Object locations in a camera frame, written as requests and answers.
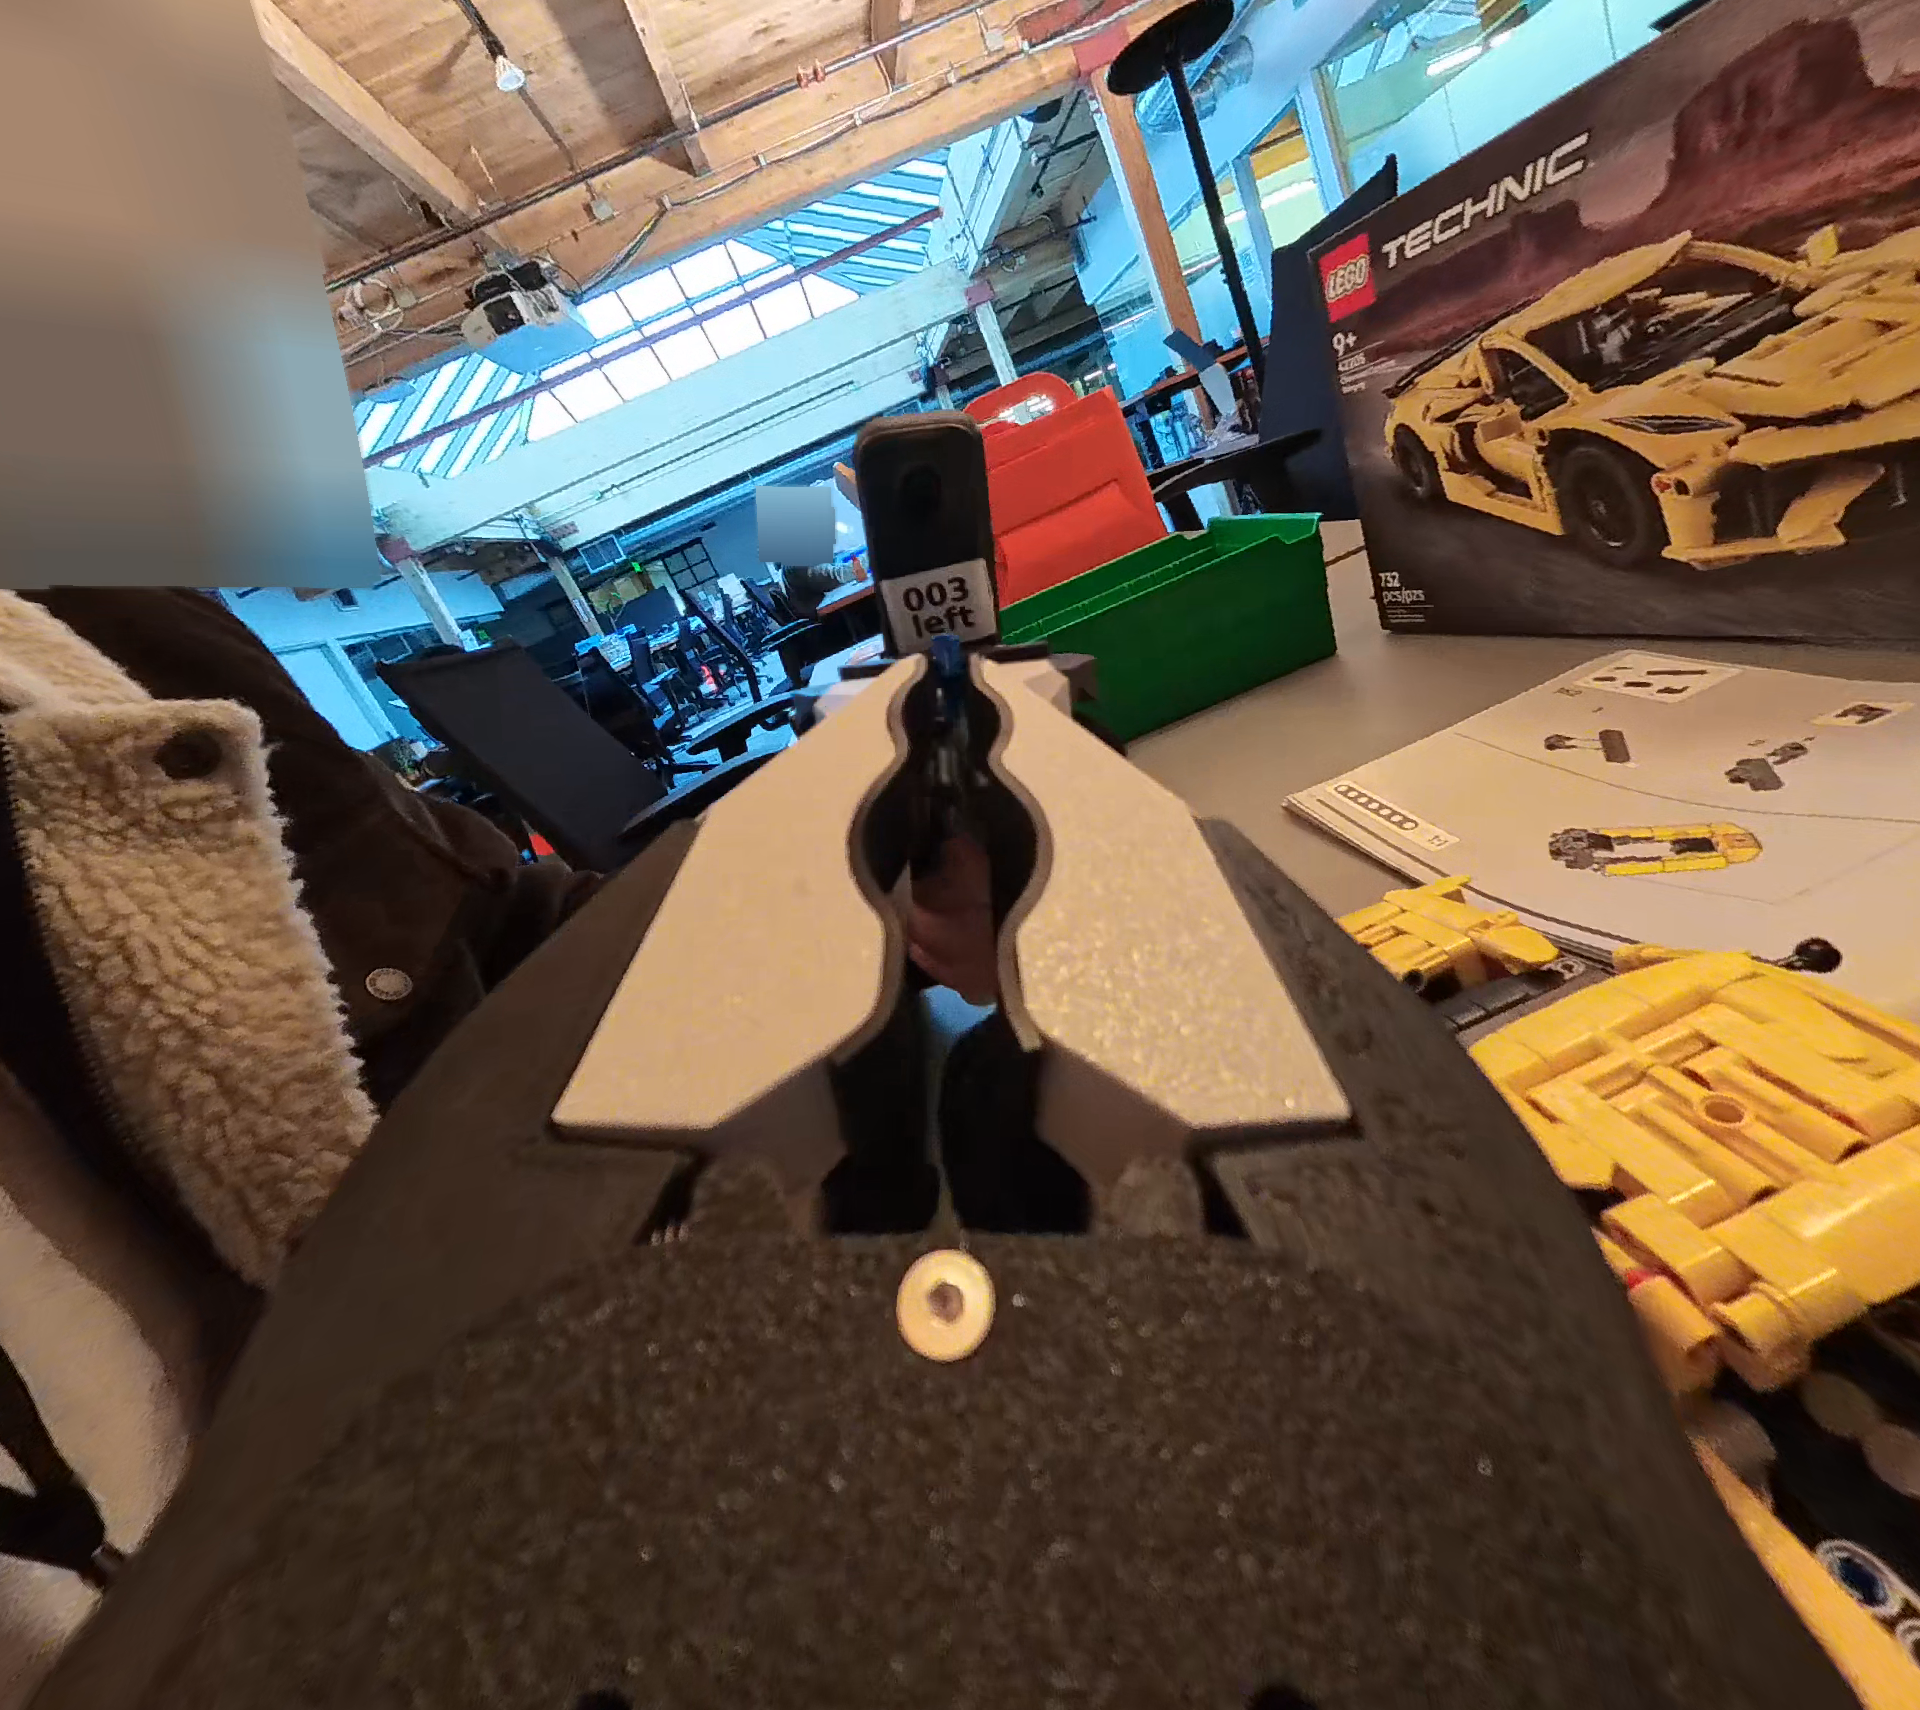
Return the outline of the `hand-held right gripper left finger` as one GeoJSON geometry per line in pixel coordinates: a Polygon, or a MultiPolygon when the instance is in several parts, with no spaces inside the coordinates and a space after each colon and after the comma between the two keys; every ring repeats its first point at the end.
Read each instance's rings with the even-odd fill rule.
{"type": "Polygon", "coordinates": [[[548,1121],[766,1165],[801,1218],[865,1228],[938,1194],[907,923],[940,684],[909,658],[839,694],[699,820],[548,1121]]]}

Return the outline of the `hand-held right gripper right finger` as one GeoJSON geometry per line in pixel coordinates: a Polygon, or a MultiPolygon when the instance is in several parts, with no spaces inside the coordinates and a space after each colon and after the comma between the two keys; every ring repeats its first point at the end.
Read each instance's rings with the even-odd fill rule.
{"type": "Polygon", "coordinates": [[[1355,1121],[1206,825],[1070,713],[1065,674],[975,658],[964,836],[990,1036],[960,1062],[970,1232],[1260,1232],[1262,1158],[1355,1121]]]}

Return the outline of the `person's left hand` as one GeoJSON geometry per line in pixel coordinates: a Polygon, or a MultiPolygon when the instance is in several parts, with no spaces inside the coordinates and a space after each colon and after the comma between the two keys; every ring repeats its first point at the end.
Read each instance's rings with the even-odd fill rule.
{"type": "Polygon", "coordinates": [[[994,871],[975,836],[949,836],[912,875],[904,930],[912,964],[932,984],[976,1007],[999,1001],[994,871]]]}

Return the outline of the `green plastic bin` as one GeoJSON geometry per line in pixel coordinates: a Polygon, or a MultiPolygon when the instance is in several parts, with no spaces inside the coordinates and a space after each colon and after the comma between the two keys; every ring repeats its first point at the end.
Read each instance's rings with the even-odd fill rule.
{"type": "Polygon", "coordinates": [[[1024,598],[1000,634],[1094,658],[1110,725],[1147,737],[1337,654],[1323,519],[1241,515],[1169,534],[1024,598]]]}

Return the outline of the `red plastic case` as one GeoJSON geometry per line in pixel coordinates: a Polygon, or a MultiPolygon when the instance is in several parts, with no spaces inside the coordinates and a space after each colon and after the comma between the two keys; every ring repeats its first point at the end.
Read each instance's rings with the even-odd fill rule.
{"type": "Polygon", "coordinates": [[[1080,393],[1035,374],[975,397],[967,414],[982,438],[1002,609],[1169,536],[1110,388],[1080,393]]]}

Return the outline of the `open instruction booklet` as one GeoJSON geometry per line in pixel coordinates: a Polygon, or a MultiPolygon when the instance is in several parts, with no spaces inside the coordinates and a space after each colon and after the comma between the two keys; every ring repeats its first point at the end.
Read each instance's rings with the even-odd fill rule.
{"type": "Polygon", "coordinates": [[[1916,1017],[1914,681],[1627,647],[1287,804],[1596,959],[1814,940],[1832,984],[1916,1017]]]}

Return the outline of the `white mounted projector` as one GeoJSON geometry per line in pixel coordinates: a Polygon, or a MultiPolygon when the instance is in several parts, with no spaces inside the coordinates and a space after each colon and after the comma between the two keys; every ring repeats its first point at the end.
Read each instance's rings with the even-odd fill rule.
{"type": "Polygon", "coordinates": [[[540,260],[493,268],[470,281],[458,334],[470,353],[524,378],[540,378],[598,347],[574,290],[540,260]]]}

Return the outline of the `black disc-headed floor lamp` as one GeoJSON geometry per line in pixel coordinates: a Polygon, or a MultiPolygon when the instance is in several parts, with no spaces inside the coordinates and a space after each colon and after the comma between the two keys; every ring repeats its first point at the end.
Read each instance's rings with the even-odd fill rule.
{"type": "Polygon", "coordinates": [[[1241,326],[1255,402],[1260,402],[1269,376],[1267,343],[1238,266],[1229,212],[1219,192],[1216,168],[1203,136],[1203,119],[1189,77],[1189,67],[1213,53],[1214,46],[1227,38],[1235,13],[1233,0],[1190,0],[1132,38],[1110,64],[1108,75],[1115,93],[1129,100],[1139,100],[1158,83],[1170,92],[1219,249],[1220,273],[1241,326]]]}

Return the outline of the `yellow toy brick car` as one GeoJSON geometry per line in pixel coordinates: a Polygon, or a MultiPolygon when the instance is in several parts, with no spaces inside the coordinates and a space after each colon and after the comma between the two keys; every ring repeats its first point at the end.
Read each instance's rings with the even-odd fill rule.
{"type": "Polygon", "coordinates": [[[1693,1452],[1860,1705],[1918,1701],[1918,1044],[1785,959],[1565,952],[1469,880],[1338,926],[1589,1216],[1693,1452]]]}

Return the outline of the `brown fleece-lined jacket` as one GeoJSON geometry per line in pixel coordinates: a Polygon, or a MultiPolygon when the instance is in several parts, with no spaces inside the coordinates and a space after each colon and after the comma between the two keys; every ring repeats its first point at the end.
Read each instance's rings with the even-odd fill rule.
{"type": "Polygon", "coordinates": [[[4,1068],[264,1292],[379,1115],[605,877],[354,750],[190,588],[2,594],[4,1068]]]}

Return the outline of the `toy car set box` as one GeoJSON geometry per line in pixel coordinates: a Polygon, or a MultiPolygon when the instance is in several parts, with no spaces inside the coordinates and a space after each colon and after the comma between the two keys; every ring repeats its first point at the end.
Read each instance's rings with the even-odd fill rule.
{"type": "Polygon", "coordinates": [[[1309,249],[1386,634],[1916,650],[1918,0],[1701,0],[1309,249]]]}

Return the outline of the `white striped shirt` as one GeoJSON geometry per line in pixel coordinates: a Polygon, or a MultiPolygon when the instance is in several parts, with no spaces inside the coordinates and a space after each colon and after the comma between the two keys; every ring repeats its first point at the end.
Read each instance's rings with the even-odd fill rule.
{"type": "Polygon", "coordinates": [[[171,1505],[262,1307],[2,1076],[4,1353],[118,1551],[171,1505]]]}

